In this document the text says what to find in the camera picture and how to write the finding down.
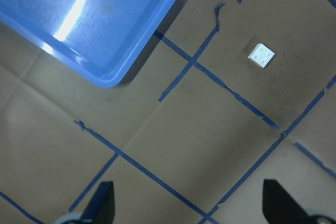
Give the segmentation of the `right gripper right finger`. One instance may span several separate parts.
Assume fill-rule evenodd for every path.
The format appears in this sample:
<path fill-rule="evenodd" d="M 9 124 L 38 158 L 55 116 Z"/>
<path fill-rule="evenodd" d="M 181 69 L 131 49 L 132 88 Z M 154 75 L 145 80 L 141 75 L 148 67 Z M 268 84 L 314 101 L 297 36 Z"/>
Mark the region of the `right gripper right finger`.
<path fill-rule="evenodd" d="M 263 215 L 268 223 L 317 223 L 321 215 L 308 215 L 275 179 L 265 179 Z"/>

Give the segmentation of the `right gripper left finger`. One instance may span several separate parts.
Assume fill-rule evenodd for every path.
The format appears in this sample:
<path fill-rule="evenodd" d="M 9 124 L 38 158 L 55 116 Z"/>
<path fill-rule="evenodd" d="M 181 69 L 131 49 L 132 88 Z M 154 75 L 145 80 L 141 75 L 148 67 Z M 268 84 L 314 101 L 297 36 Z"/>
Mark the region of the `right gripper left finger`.
<path fill-rule="evenodd" d="M 82 213 L 79 223 L 113 223 L 114 217 L 113 181 L 101 182 Z"/>

